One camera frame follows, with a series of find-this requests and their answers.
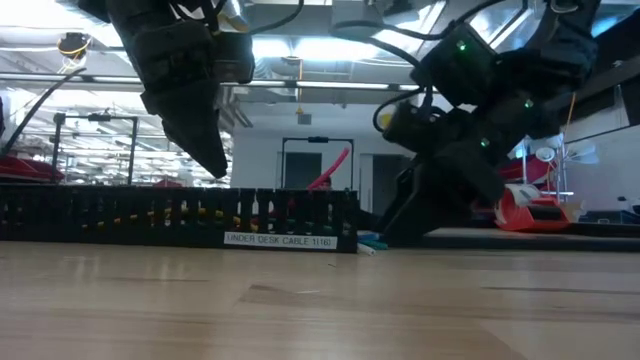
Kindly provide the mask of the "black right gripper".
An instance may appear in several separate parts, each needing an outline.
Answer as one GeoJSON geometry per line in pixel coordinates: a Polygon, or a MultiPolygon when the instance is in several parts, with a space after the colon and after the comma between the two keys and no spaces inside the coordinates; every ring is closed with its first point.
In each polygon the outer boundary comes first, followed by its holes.
{"type": "Polygon", "coordinates": [[[390,246],[413,246],[442,227],[470,220],[473,204],[494,205],[505,183],[497,167],[531,127],[529,98],[502,98],[469,112],[398,104],[385,140],[414,153],[378,221],[390,246]]]}

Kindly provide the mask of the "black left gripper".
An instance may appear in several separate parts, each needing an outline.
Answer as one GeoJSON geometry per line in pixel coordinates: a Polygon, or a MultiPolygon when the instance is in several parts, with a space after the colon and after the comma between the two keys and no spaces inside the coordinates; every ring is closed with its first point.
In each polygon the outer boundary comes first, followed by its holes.
{"type": "Polygon", "coordinates": [[[108,0],[107,13],[168,139],[212,176],[227,175],[213,74],[219,8],[210,0],[108,0]]]}

